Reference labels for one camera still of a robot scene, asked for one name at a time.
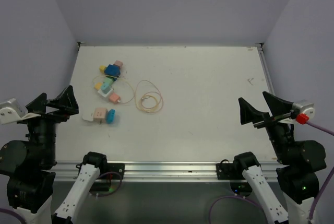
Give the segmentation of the light blue plug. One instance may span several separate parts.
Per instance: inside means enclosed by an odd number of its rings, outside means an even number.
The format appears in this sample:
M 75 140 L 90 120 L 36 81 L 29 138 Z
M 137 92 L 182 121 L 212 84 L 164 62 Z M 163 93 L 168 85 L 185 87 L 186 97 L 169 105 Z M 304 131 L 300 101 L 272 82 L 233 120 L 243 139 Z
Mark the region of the light blue plug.
M 115 110 L 113 110 L 113 109 L 109 110 L 107 115 L 106 115 L 106 123 L 107 124 L 113 123 L 114 117 L 115 117 Z

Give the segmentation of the yellow plug with cable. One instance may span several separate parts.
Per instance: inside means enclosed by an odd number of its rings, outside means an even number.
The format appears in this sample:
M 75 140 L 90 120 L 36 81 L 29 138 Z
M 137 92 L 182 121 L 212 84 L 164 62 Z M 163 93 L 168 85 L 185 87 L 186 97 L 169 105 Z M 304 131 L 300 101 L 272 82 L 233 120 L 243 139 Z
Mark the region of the yellow plug with cable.
M 96 84 L 94 85 L 94 88 L 95 88 L 96 90 L 101 90 L 102 86 L 103 86 L 103 83 L 102 83 L 102 82 L 98 82 L 98 83 L 96 83 Z

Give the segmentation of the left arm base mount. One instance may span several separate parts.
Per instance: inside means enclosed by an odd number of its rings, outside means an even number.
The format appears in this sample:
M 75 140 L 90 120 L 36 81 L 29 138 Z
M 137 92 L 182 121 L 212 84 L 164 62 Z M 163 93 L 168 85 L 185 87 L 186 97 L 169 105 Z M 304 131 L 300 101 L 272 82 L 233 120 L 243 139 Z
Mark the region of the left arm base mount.
M 102 177 L 102 180 L 106 180 L 107 182 L 111 182 L 112 180 L 122 180 L 124 178 L 125 172 L 125 164 L 124 163 L 109 163 L 106 165 L 106 172 L 113 172 L 113 174 L 105 175 Z

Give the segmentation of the teal plug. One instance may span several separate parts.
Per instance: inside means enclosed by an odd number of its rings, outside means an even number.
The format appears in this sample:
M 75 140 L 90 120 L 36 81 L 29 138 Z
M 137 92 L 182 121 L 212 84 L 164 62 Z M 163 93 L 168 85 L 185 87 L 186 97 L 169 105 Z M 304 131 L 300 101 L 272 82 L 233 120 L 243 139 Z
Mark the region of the teal plug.
M 111 91 L 111 86 L 108 86 L 107 84 L 104 84 L 103 83 L 103 86 L 101 88 L 101 91 L 104 93 L 104 94 L 107 94 Z

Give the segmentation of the salmon plug with cable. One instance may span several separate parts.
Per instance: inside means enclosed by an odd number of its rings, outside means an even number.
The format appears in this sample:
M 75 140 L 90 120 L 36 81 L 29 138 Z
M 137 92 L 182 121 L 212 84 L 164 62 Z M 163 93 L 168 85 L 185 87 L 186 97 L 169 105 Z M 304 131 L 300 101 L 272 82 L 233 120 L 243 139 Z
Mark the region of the salmon plug with cable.
M 116 93 L 112 93 L 110 96 L 109 96 L 109 101 L 113 104 L 118 104 L 121 102 L 121 97 L 116 94 Z

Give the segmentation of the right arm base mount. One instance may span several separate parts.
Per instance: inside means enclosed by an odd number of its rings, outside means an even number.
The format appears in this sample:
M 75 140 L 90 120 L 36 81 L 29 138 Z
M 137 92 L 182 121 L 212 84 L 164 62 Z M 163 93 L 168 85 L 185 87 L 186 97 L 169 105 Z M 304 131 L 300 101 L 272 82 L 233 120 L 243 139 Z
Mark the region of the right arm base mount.
M 238 161 L 229 162 L 224 159 L 216 163 L 216 174 L 218 180 L 244 180 L 242 172 L 244 167 Z

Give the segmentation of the pink cube socket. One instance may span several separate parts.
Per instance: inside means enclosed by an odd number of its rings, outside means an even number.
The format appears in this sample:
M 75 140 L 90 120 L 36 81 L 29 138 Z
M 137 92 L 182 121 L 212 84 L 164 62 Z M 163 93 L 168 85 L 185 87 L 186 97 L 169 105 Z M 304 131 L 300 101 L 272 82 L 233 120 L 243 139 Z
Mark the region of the pink cube socket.
M 100 124 L 105 123 L 107 114 L 108 114 L 107 108 L 95 108 L 93 114 L 93 121 Z

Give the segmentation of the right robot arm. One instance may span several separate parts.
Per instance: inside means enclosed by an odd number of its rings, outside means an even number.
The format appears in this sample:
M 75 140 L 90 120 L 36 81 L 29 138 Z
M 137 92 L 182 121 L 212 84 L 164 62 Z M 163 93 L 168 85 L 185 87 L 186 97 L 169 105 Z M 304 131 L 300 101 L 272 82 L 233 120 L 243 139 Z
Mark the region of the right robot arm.
M 315 140 L 296 141 L 293 124 L 306 124 L 315 115 L 313 103 L 306 100 L 290 102 L 266 91 L 263 96 L 270 109 L 262 112 L 244 98 L 239 98 L 241 124 L 265 128 L 275 151 L 277 180 L 287 203 L 284 209 L 267 182 L 255 155 L 246 152 L 235 156 L 232 171 L 244 178 L 256 194 L 268 223 L 315 223 L 315 206 L 323 190 L 319 187 L 317 171 L 326 168 L 326 152 Z

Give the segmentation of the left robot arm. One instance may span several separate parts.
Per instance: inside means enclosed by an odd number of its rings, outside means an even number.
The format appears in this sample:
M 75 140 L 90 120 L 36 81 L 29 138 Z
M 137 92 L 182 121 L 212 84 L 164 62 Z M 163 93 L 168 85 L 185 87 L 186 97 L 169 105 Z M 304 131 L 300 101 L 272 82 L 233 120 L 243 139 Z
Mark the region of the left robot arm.
M 56 98 L 40 94 L 28 105 L 15 98 L 1 103 L 1 124 L 16 122 L 28 128 L 27 140 L 11 140 L 1 148 L 1 174 L 9 177 L 7 197 L 10 213 L 21 223 L 75 223 L 79 210 L 97 178 L 109 171 L 106 155 L 89 152 L 60 207 L 51 213 L 56 126 L 79 112 L 73 87 Z

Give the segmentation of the white cube socket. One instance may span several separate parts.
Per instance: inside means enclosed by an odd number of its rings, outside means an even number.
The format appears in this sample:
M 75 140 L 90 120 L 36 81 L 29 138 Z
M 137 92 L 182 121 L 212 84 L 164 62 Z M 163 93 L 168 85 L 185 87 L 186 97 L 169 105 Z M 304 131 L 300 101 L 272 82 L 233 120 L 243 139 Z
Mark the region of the white cube socket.
M 104 98 L 108 98 L 113 92 L 114 92 L 114 89 L 109 86 L 101 87 L 98 90 L 98 94 Z

